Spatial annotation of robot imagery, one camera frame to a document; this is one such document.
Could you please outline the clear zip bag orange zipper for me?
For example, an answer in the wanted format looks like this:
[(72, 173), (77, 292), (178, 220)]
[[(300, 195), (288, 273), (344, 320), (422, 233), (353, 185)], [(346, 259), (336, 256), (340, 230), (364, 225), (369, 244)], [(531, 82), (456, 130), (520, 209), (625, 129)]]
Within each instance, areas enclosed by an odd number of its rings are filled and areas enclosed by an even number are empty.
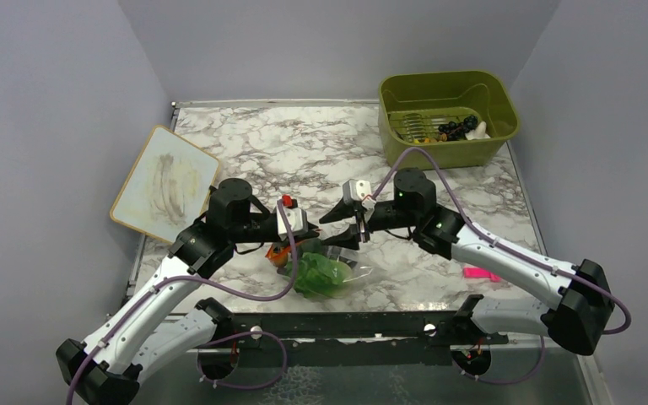
[(357, 251), (325, 246), (321, 240), (298, 241), (294, 291), (308, 300), (339, 299), (362, 289), (378, 272)]

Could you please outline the green toy lettuce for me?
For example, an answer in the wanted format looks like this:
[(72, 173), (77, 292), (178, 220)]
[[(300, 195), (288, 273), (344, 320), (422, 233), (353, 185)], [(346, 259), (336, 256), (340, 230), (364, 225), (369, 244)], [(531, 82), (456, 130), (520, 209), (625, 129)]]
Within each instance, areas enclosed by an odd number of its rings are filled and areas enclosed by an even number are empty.
[(294, 291), (307, 299), (337, 298), (353, 276), (348, 264), (319, 253), (303, 253), (297, 266)]

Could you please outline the orange toy fruit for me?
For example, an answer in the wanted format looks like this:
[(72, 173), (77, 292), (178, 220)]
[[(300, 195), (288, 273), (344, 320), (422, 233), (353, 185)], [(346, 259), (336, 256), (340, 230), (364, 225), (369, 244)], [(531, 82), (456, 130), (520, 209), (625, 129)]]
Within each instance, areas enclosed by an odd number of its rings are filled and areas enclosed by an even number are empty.
[(269, 262), (277, 267), (285, 267), (289, 262), (291, 248), (290, 246), (281, 246), (278, 244), (272, 244), (267, 251), (265, 257)]

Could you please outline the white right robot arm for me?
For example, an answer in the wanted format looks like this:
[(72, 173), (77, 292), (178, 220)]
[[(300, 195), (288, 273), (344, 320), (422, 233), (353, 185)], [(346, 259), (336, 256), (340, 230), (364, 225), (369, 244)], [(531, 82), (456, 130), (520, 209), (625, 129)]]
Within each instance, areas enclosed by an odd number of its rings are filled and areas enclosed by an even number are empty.
[(551, 338), (574, 354), (594, 354), (615, 307), (601, 265), (588, 259), (574, 265), (499, 238), (439, 204), (435, 183), (419, 169), (399, 170), (393, 186), (393, 198), (379, 202), (368, 181), (345, 182), (341, 199), (320, 221), (354, 223), (327, 243), (356, 250), (373, 232), (410, 229), (423, 251), (481, 267), (529, 293), (525, 299), (467, 299), (452, 323), (460, 341), (518, 332)]

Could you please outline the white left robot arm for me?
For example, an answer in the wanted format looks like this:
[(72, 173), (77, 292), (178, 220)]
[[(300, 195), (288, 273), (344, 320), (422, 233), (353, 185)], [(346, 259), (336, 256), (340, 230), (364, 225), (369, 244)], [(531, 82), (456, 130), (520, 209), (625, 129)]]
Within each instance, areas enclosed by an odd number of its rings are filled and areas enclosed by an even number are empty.
[(231, 324), (217, 314), (193, 310), (175, 325), (165, 318), (203, 285), (244, 300), (270, 302), (280, 292), (253, 295), (214, 282), (211, 277), (235, 255), (240, 243), (265, 244), (316, 235), (306, 211), (289, 196), (268, 210), (249, 182), (228, 178), (212, 188), (208, 208), (181, 231), (166, 257), (143, 287), (101, 327), (83, 340), (67, 339), (57, 362), (68, 384), (66, 402), (80, 397), (88, 404), (128, 404), (153, 371), (199, 344), (228, 342)]

